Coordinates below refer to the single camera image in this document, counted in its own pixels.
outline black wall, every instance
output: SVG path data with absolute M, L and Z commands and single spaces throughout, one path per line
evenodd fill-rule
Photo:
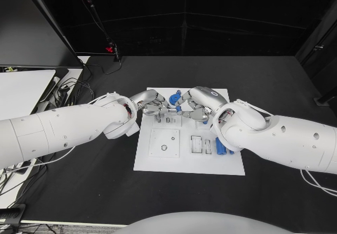
M 77 52 L 107 40 L 83 0 L 45 0 Z M 96 0 L 123 55 L 296 55 L 332 0 Z

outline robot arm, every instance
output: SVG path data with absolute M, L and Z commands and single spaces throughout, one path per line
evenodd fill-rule
M 196 87 L 188 93 L 176 105 L 188 99 L 199 107 L 196 110 L 208 112 L 201 111 L 198 116 L 196 111 L 179 114 L 196 121 L 214 116 L 212 131 L 227 148 L 235 152 L 247 148 L 289 167 L 337 174 L 335 127 L 284 116 L 264 118 L 258 112 L 263 110 L 247 102 L 221 103 L 224 97 L 206 87 Z
M 101 133 L 108 139 L 130 136 L 137 126 L 137 110 L 169 104 L 156 90 L 127 98 L 117 93 L 94 104 L 68 106 L 35 115 L 0 121 L 0 168 L 93 141 Z

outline black table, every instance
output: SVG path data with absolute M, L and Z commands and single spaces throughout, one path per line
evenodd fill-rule
M 107 72 L 119 67 L 111 57 L 93 57 L 88 64 Z M 111 75 L 100 67 L 91 70 L 97 97 L 113 91 L 130 97 L 147 87 L 227 88 L 231 100 L 337 126 L 333 111 L 313 102 L 320 93 L 294 57 L 124 57 Z M 84 89 L 81 103 L 90 99 Z M 24 220 L 129 225 L 155 215 L 206 211 L 299 233 L 337 233 L 337 198 L 304 182 L 300 170 L 244 150 L 247 176 L 136 172 L 137 141 L 139 133 L 116 140 L 101 135 L 51 164 L 25 197 Z M 313 175 L 323 186 L 337 188 L 337 175 Z

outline rectangular slot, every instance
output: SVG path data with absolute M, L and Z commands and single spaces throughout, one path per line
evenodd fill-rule
M 211 150 L 211 140 L 205 140 L 205 151 L 206 151 L 206 154 L 208 154 L 208 155 L 212 154 L 212 150 Z
M 192 136 L 192 153 L 202 154 L 202 136 Z

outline computer monitor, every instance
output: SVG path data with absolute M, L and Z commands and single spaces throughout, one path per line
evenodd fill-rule
M 36 0 L 0 1 L 0 67 L 83 68 Z

